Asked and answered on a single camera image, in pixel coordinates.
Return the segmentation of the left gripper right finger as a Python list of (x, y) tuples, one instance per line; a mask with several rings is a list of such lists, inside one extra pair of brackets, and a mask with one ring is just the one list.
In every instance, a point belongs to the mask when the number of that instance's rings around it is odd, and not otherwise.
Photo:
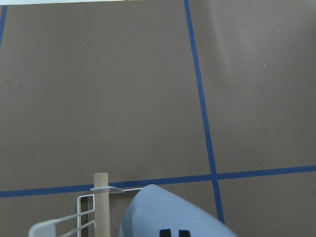
[(188, 231), (188, 230), (179, 230), (178, 237), (190, 237), (190, 231)]

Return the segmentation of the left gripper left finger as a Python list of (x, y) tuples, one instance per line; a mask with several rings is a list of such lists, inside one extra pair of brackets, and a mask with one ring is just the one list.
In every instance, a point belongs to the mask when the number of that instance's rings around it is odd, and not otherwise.
[(171, 230), (170, 229), (160, 230), (159, 237), (171, 237)]

